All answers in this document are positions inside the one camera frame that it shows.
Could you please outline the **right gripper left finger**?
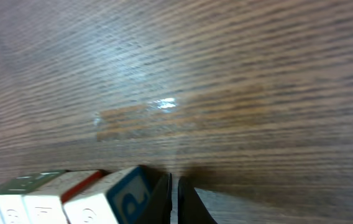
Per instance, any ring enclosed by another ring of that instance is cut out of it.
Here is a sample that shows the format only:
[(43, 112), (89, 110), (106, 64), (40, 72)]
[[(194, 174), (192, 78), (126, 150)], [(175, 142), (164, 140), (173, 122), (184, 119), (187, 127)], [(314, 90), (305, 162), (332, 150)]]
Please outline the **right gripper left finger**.
[(164, 174), (135, 224), (170, 224), (172, 211), (172, 174)]

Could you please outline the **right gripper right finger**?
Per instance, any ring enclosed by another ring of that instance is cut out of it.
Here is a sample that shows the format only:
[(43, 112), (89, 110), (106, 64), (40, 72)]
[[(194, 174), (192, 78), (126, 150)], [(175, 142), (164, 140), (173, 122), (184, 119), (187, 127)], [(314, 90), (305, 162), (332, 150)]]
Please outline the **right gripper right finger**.
[(178, 181), (178, 224), (218, 224), (187, 177)]

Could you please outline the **yellow turtle picture block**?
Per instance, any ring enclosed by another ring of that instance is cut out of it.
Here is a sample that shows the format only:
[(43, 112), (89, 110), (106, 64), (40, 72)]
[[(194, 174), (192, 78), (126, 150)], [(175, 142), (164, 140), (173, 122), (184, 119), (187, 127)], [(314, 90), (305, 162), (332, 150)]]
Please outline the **yellow turtle picture block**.
[(152, 187), (141, 166), (106, 175), (67, 201), (70, 223), (134, 223), (145, 210)]

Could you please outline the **plain Z wooden block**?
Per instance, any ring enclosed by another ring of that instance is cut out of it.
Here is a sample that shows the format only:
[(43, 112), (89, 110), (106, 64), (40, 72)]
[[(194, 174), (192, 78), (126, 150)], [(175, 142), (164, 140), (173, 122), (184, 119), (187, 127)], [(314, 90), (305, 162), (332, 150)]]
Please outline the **plain Z wooden block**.
[(100, 170), (66, 172), (24, 196), (33, 224), (69, 224), (63, 205), (103, 176)]

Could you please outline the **plain wooden green block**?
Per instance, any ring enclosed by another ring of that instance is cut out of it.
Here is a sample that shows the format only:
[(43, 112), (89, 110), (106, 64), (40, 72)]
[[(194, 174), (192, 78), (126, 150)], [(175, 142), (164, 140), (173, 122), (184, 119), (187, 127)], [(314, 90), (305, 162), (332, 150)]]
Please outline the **plain wooden green block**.
[(0, 187), (0, 212), (5, 224), (31, 223), (24, 197), (66, 173), (66, 170), (48, 170), (15, 177)]

